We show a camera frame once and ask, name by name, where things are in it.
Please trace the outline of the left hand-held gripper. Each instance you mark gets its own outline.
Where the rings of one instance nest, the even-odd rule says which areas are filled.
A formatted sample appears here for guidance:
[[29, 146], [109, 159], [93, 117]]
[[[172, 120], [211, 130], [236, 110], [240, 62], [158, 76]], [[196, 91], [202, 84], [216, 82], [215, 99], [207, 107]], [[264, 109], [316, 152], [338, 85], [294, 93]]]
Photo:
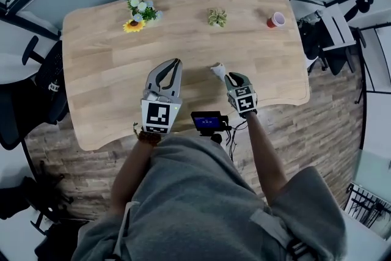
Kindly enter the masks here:
[[[182, 105], [180, 94], [183, 64], [178, 58], [159, 64], [148, 75], [141, 99], [142, 129], [148, 133], [169, 134]], [[168, 86], [161, 81], [172, 71]]]

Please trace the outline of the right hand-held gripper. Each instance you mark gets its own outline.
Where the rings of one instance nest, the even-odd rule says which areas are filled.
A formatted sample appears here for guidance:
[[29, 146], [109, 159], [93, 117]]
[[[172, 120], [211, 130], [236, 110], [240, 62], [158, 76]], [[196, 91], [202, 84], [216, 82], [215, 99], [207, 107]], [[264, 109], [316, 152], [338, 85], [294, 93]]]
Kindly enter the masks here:
[[228, 102], [240, 117], [245, 118], [248, 112], [257, 113], [257, 94], [246, 75], [229, 72], [224, 76], [224, 81]]

